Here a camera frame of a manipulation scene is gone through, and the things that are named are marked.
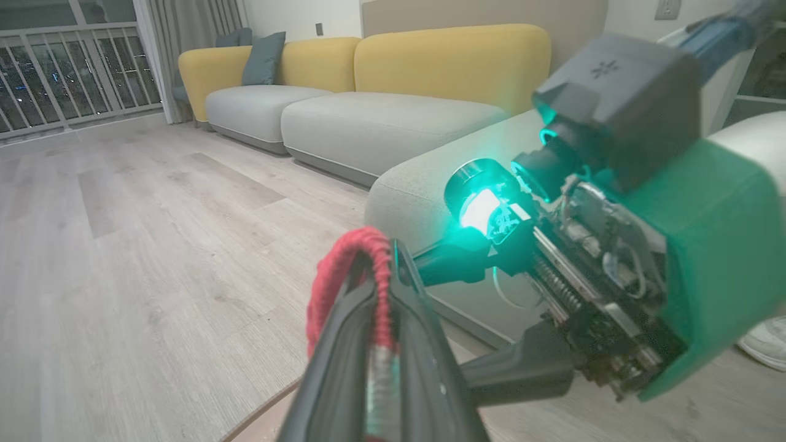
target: light switch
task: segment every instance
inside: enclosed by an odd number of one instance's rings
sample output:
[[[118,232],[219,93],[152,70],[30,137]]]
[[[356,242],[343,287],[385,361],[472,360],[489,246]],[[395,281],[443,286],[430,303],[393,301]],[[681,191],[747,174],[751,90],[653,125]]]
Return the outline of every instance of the light switch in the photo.
[[[676,20],[680,15],[682,0],[659,0],[655,20]]]

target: red braided cord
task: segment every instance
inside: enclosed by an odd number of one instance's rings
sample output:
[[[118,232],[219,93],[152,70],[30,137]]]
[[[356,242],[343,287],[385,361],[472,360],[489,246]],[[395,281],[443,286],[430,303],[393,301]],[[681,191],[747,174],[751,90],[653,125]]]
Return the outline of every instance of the red braided cord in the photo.
[[[347,232],[336,241],[328,255],[317,264],[317,277],[311,286],[311,299],[306,316],[306,337],[308,355],[314,354],[322,327],[328,320],[330,309],[347,277],[352,261],[358,252],[368,255],[373,262],[374,281],[378,293],[375,321],[374,344],[394,349],[395,341],[391,332],[390,304],[387,289],[390,285],[390,241],[373,227]]]

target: shoe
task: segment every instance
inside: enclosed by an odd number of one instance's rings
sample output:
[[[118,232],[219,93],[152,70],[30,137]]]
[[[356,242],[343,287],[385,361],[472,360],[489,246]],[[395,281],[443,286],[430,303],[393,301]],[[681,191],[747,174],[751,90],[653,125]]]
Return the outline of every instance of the shoe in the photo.
[[[786,316],[768,319],[737,342],[753,359],[786,372]]]

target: metal railing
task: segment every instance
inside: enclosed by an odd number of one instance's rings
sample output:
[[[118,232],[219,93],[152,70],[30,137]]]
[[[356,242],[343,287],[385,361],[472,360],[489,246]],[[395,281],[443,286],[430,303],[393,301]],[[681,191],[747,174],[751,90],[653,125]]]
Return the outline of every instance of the metal railing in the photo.
[[[0,31],[0,140],[161,107],[136,22]]]

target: yellow sofa backrest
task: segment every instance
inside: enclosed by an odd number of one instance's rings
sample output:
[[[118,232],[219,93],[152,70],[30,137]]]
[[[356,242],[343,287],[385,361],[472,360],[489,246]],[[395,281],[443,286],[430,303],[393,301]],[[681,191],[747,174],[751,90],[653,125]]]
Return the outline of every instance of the yellow sofa backrest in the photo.
[[[551,39],[531,24],[496,24],[372,35],[354,53],[358,92],[475,101],[511,115],[532,108],[549,76]]]
[[[313,39],[284,46],[278,82],[332,92],[354,90],[354,50],[357,37]]]

